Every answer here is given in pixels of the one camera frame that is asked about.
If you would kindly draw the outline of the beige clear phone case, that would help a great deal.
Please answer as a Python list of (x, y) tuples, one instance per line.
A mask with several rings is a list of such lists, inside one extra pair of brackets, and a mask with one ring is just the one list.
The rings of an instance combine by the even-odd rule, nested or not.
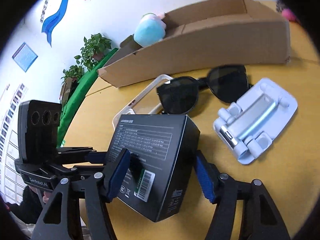
[(167, 74), (156, 77), (147, 85), (135, 98), (133, 98), (123, 109), (113, 118), (112, 126), (116, 129), (121, 115), (123, 114), (158, 114), (163, 107), (157, 95), (157, 88), (165, 83), (169, 83), (173, 78)]

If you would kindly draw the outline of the black product box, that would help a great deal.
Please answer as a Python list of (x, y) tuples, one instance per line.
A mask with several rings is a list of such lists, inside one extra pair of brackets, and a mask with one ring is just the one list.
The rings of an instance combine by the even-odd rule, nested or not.
[(118, 198), (153, 222), (177, 214), (199, 137), (187, 115), (121, 115), (108, 148), (111, 160), (124, 148), (131, 153)]

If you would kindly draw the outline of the white folding phone stand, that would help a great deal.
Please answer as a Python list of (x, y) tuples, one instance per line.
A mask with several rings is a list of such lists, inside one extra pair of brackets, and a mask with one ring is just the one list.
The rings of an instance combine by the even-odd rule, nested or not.
[(218, 111), (213, 129), (242, 165), (259, 158), (290, 122), (297, 100), (268, 78), (262, 78), (228, 108)]

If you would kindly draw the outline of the green cloth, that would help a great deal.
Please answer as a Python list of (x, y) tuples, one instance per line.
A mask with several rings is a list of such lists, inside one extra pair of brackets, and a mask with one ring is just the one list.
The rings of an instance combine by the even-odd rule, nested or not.
[(60, 146), (64, 140), (67, 130), (76, 115), (79, 107), (85, 99), (89, 89), (98, 78), (98, 70), (118, 51), (118, 48), (112, 49), (92, 70), (87, 71), (80, 79), (77, 88), (66, 104), (62, 107), (60, 116), (60, 126), (57, 129), (57, 146)]

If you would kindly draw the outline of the potted green plant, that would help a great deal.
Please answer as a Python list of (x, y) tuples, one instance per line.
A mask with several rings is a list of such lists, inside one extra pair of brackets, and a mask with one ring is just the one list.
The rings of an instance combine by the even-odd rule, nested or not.
[(64, 76), (62, 77), (63, 82), (59, 100), (64, 106), (78, 87), (79, 81), (84, 75), (84, 69), (82, 66), (73, 65), (70, 66), (69, 70), (64, 70), (63, 73)]
[(92, 34), (89, 39), (84, 37), (84, 45), (80, 48), (80, 55), (74, 58), (76, 64), (92, 70), (111, 50), (111, 40), (101, 33)]

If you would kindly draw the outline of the black sunglasses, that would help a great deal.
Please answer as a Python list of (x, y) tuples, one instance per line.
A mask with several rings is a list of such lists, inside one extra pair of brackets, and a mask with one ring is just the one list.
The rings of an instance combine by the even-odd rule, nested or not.
[(231, 64), (211, 69), (205, 77), (177, 77), (156, 89), (163, 111), (167, 114), (187, 114), (197, 104), (200, 92), (210, 90), (224, 103), (233, 103), (253, 87), (249, 83), (246, 68)]

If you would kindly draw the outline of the blue pink plush doll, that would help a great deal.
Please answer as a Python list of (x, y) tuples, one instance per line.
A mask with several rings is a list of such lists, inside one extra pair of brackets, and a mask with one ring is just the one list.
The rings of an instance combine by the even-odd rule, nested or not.
[(151, 46), (161, 40), (166, 35), (167, 25), (164, 23), (165, 13), (145, 14), (137, 25), (133, 34), (134, 41), (141, 47)]

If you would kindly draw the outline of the cardboard tray box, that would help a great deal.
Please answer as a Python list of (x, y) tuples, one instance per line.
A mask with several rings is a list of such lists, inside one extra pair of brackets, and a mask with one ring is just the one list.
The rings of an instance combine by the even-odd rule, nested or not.
[(225, 64), (282, 64), (289, 22), (254, 0), (206, 0), (167, 12), (163, 40), (142, 48), (128, 37), (98, 70), (114, 87)]

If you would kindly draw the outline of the pink plush toy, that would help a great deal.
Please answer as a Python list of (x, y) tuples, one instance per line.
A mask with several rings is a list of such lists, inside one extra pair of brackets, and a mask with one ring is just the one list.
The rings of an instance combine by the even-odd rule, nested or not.
[(298, 22), (297, 16), (289, 8), (283, 9), (281, 15), (290, 22)]

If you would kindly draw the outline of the blue wave wall decal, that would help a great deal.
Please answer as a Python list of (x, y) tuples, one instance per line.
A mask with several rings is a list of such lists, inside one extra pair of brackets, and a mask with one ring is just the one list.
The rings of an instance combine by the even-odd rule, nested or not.
[(47, 35), (47, 42), (52, 45), (52, 32), (58, 23), (63, 19), (67, 10), (68, 0), (61, 0), (60, 6), (56, 13), (46, 18), (42, 24), (42, 33)]

